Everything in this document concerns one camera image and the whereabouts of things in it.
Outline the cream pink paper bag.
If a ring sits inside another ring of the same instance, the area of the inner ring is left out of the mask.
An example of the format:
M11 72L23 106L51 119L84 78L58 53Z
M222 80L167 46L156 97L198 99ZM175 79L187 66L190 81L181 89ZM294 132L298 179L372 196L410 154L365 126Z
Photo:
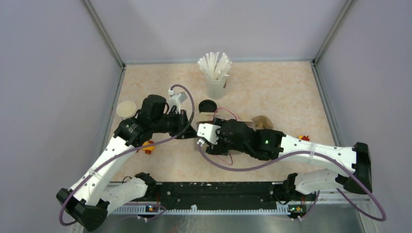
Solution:
M249 115L238 114L226 108L221 107L217 109L217 112L201 112L199 116L197 117L195 129L197 130L201 123L211 124L213 122L214 117L217 117L223 120L235 119L237 121L244 122L248 127L252 129L256 128L255 123L252 121ZM235 152L234 150L230 150L227 155L210 155L210 156L212 159L217 160L220 164L232 166L233 156L239 155L239 154L241 153Z

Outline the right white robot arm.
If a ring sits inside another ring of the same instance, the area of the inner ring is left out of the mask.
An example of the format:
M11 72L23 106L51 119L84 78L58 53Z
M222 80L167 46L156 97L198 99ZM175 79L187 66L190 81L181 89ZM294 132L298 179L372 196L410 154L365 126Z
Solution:
M294 173L284 183L285 194L298 200L318 190L343 188L366 195L372 192L369 146L357 142L351 147L317 144L272 129L252 129L243 121L215 119L198 125L197 144L207 144L203 154L228 155L233 151L265 161L268 166L280 160L320 167L308 173Z

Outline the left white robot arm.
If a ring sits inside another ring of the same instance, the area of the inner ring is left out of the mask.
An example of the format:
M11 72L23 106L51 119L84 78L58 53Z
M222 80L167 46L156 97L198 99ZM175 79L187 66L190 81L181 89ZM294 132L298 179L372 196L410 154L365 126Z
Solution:
M188 139L195 134L191 123L195 104L192 94L169 91L167 100L160 95L149 95L134 115L123 119L114 131L106 148L88 171L70 188L61 188L56 198L61 204L58 220L62 226L79 223L88 231L98 229L117 208L137 199L151 200L156 193L155 180L147 173L139 173L130 181L107 189L111 179L123 164L138 150L148 147L146 142L155 133L167 133L168 138L154 142L158 146L174 139Z

